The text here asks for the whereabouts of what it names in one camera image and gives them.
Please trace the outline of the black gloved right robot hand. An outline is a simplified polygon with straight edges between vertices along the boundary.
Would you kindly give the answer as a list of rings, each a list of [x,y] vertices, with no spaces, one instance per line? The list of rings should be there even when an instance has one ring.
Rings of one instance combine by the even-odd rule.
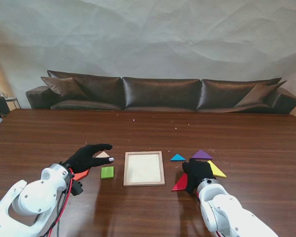
[[[208,162],[190,159],[182,164],[183,171],[187,175],[185,191],[192,194],[204,179],[214,179],[214,175]]]

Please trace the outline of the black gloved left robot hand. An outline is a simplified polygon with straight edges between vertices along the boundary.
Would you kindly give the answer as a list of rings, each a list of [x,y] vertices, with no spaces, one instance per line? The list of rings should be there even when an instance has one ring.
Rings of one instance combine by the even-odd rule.
[[[111,150],[111,144],[86,145],[76,151],[68,160],[62,162],[66,168],[70,168],[74,174],[85,172],[93,167],[113,163],[114,158],[96,158],[96,153]]]

